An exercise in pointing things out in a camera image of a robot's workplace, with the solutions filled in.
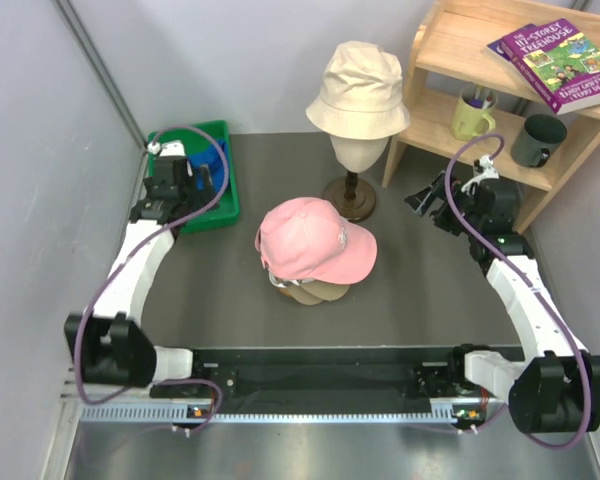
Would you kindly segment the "cream bucket hat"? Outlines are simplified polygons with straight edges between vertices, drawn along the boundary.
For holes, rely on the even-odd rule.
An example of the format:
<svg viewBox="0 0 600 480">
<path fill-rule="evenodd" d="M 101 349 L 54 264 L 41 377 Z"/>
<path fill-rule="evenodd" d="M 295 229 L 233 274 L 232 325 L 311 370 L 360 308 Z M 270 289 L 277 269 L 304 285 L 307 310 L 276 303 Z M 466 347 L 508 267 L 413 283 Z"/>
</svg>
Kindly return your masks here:
<svg viewBox="0 0 600 480">
<path fill-rule="evenodd" d="M 306 116 L 316 128 L 336 137 L 391 137 L 410 125 L 402 88 L 402 66 L 395 55 L 368 42 L 341 43 Z"/>
</svg>

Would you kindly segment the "pink white baseball cap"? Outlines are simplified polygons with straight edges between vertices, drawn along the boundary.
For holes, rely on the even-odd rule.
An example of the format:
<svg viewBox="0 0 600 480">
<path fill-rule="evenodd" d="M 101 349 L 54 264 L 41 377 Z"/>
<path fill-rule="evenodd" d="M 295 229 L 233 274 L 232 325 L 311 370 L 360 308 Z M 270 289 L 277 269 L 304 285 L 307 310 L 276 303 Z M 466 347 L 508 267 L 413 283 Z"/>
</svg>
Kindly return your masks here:
<svg viewBox="0 0 600 480">
<path fill-rule="evenodd" d="M 263 268 L 273 276 L 336 285 L 364 280 L 378 254 L 369 230 L 317 197 L 293 198 L 267 212 L 254 244 Z"/>
</svg>

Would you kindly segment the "black cap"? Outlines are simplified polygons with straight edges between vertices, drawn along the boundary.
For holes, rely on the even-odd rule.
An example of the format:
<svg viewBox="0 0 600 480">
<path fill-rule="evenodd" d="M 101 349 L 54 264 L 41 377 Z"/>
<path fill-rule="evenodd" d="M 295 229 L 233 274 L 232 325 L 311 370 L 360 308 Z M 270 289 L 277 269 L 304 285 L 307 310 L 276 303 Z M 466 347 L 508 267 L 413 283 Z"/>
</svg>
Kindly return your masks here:
<svg viewBox="0 0 600 480">
<path fill-rule="evenodd" d="M 287 288 L 289 285 L 301 286 L 304 284 L 309 284 L 309 283 L 314 282 L 314 279 L 312 279 L 312 278 L 289 280 L 289 279 L 282 279 L 282 278 L 276 277 L 274 275 L 270 275 L 269 279 L 274 286 L 284 287 L 284 288 Z"/>
</svg>

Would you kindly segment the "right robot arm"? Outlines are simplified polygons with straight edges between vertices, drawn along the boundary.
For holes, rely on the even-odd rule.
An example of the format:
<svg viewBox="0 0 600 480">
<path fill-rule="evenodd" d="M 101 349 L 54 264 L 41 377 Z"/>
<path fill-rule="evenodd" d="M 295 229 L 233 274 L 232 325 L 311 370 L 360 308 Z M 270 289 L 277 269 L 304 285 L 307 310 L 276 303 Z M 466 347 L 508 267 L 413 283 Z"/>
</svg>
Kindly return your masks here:
<svg viewBox="0 0 600 480">
<path fill-rule="evenodd" d="M 494 348 L 453 351 L 449 388 L 467 396 L 482 387 L 509 408 L 525 434 L 588 431 L 600 425 L 600 355 L 590 354 L 558 314 L 526 238 L 513 230 L 517 198 L 496 178 L 462 183 L 439 174 L 406 204 L 436 227 L 466 234 L 471 257 L 496 291 L 523 349 L 520 362 Z"/>
</svg>

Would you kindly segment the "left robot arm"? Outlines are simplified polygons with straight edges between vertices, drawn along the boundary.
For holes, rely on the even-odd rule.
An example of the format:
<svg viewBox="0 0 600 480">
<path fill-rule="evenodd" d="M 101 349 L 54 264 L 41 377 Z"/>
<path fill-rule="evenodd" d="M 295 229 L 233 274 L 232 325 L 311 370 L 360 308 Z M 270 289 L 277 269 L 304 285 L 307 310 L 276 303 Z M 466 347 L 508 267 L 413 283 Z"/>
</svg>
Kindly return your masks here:
<svg viewBox="0 0 600 480">
<path fill-rule="evenodd" d="M 144 304 L 157 270 L 174 246 L 181 217 L 212 200 L 206 178 L 200 190 L 196 171 L 183 153 L 162 152 L 144 180 L 146 195 L 131 210 L 124 241 L 95 305 L 71 313 L 64 335 L 77 389 L 88 384 L 142 388 L 172 381 L 185 396 L 206 387 L 205 370 L 187 348 L 155 346 L 141 329 Z"/>
</svg>

